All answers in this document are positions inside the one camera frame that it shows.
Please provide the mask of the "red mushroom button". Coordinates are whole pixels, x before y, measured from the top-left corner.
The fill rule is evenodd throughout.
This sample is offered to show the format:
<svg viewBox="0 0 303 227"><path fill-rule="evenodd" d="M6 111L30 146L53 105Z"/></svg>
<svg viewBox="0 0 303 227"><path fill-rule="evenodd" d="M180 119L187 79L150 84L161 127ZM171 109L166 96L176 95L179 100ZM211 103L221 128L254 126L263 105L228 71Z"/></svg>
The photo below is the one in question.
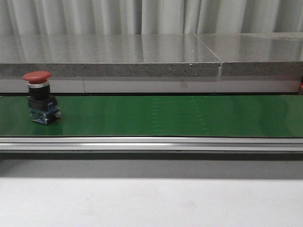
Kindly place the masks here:
<svg viewBox="0 0 303 227"><path fill-rule="evenodd" d="M58 101L50 94L50 77L51 73L48 71L33 71L23 76L23 80L28 82L27 102L32 121L43 125L61 117Z"/></svg>

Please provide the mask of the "green conveyor belt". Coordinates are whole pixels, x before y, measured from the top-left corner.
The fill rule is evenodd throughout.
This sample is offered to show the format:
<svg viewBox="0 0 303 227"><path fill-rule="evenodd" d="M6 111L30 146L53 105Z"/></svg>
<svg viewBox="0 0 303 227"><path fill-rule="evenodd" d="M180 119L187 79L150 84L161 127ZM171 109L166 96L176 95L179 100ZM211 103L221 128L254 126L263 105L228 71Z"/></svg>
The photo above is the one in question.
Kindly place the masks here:
<svg viewBox="0 0 303 227"><path fill-rule="evenodd" d="M303 98L59 96L61 117L31 120L0 99L2 159L302 160Z"/></svg>

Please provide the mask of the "grey speckled countertop left slab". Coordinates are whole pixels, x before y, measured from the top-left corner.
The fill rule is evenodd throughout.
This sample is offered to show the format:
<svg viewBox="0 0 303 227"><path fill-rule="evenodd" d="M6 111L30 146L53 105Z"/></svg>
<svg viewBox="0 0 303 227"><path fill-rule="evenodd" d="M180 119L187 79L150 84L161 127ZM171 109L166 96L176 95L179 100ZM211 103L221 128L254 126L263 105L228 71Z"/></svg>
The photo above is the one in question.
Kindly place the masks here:
<svg viewBox="0 0 303 227"><path fill-rule="evenodd" d="M219 61L194 35L2 35L1 77L215 77Z"/></svg>

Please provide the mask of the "grey speckled countertop slab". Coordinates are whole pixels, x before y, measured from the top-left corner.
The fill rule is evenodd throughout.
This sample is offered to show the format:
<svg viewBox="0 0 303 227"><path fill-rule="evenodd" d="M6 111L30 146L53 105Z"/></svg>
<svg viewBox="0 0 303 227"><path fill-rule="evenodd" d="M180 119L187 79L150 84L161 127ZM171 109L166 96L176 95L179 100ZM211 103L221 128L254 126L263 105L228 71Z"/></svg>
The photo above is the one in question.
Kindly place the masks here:
<svg viewBox="0 0 303 227"><path fill-rule="evenodd" d="M215 77L219 61L194 35L2 35L1 77Z"/></svg>
<svg viewBox="0 0 303 227"><path fill-rule="evenodd" d="M222 77L300 80L303 34L205 34L197 36L218 58Z"/></svg>

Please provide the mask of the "grey speckled countertop right slab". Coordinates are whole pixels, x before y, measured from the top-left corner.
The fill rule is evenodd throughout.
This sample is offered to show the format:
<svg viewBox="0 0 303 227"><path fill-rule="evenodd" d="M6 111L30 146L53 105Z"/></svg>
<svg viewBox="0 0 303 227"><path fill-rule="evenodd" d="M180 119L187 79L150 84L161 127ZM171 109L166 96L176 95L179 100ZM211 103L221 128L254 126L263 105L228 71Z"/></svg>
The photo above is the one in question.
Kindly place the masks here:
<svg viewBox="0 0 303 227"><path fill-rule="evenodd" d="M222 77L300 80L303 34L205 34L197 36L218 58Z"/></svg>

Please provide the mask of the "red plastic tray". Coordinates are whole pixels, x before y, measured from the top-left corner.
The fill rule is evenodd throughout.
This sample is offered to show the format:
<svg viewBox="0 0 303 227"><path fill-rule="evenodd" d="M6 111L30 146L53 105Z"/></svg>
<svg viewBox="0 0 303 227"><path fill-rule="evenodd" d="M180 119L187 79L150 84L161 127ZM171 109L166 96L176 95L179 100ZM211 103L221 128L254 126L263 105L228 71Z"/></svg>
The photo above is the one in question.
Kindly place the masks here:
<svg viewBox="0 0 303 227"><path fill-rule="evenodd" d="M300 83L299 95L303 95L303 78Z"/></svg>

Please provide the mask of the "grey curtain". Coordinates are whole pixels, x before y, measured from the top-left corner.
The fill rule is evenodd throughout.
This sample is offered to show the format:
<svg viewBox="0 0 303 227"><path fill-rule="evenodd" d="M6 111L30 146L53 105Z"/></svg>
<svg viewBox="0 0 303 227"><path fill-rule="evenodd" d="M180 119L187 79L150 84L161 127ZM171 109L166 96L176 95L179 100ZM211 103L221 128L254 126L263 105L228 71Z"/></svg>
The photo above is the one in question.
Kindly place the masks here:
<svg viewBox="0 0 303 227"><path fill-rule="evenodd" d="M0 3L3 35L302 30L300 0L3 0Z"/></svg>

